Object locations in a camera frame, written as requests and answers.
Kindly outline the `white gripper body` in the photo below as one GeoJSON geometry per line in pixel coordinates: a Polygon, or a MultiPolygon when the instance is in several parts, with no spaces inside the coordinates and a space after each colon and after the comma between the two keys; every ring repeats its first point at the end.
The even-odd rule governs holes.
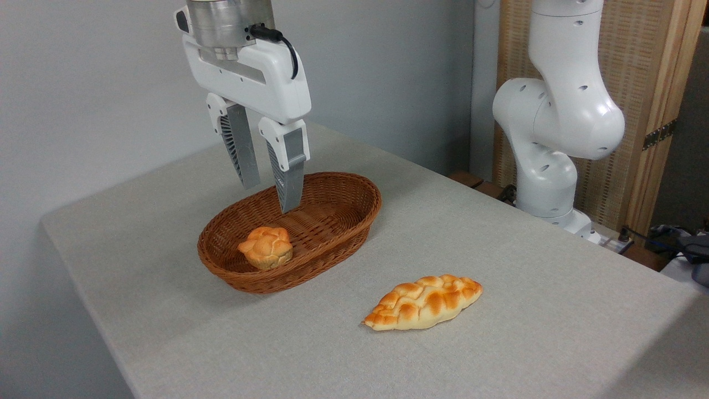
{"type": "Polygon", "coordinates": [[[210,93],[281,124],[302,119],[311,111],[305,72],[300,70],[292,79],[291,53],[284,44],[256,40],[238,49],[237,60],[218,60],[192,36],[182,38],[195,80],[210,93]]]}

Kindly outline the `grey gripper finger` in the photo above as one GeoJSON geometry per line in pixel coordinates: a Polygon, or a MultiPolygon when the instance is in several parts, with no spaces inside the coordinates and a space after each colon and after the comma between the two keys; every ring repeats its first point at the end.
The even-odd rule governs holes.
{"type": "Polygon", "coordinates": [[[303,120],[282,125],[268,117],[258,124],[259,133],[268,143],[281,211],[286,214],[298,207],[304,184],[304,163],[311,159],[306,124],[303,120]]]}
{"type": "Polygon", "coordinates": [[[215,93],[206,98],[214,132],[223,139],[238,177],[250,189],[260,184],[246,108],[215,93]]]}

